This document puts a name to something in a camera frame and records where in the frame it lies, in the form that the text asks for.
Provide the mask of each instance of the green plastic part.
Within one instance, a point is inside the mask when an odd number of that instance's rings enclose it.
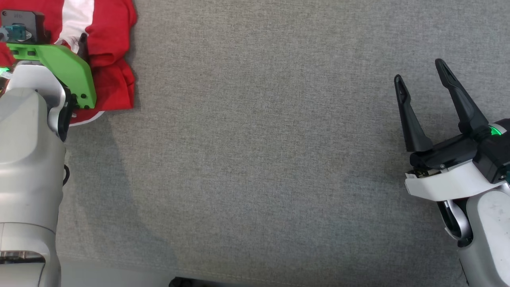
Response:
[[[40,61],[64,83],[82,109],[94,108],[96,93],[90,66],[69,48],[61,45],[30,45],[8,43],[17,60]]]

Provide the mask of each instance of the cable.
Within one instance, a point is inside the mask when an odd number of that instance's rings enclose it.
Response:
[[[67,180],[69,179],[69,176],[71,175],[71,171],[69,171],[69,168],[64,165],[64,170],[65,170],[65,178],[64,178],[64,184],[62,185],[65,185],[67,183]]]

